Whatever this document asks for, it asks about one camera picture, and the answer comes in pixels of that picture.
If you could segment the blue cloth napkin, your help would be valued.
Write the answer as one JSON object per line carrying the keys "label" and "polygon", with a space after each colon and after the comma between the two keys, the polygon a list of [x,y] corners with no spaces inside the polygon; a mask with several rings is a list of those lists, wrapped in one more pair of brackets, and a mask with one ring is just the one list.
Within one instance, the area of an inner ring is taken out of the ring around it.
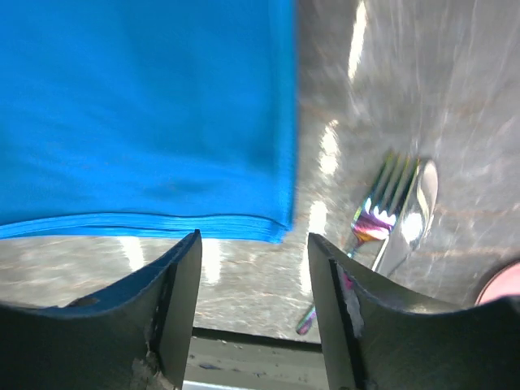
{"label": "blue cloth napkin", "polygon": [[279,243],[294,1],[4,1],[1,236]]}

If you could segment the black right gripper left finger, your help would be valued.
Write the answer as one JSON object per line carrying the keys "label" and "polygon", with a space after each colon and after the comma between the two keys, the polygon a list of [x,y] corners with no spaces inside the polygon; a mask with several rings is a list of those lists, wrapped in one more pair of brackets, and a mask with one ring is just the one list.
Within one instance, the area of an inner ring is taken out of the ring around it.
{"label": "black right gripper left finger", "polygon": [[195,231],[64,307],[2,303],[2,388],[182,388],[201,270]]}

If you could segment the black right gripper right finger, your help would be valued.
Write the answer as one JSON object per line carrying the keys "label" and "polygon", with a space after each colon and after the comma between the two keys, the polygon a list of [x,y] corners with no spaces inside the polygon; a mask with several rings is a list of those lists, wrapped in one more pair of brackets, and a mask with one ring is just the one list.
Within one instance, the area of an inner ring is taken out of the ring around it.
{"label": "black right gripper right finger", "polygon": [[308,236],[331,389],[516,389],[519,300],[461,310],[383,277]]}

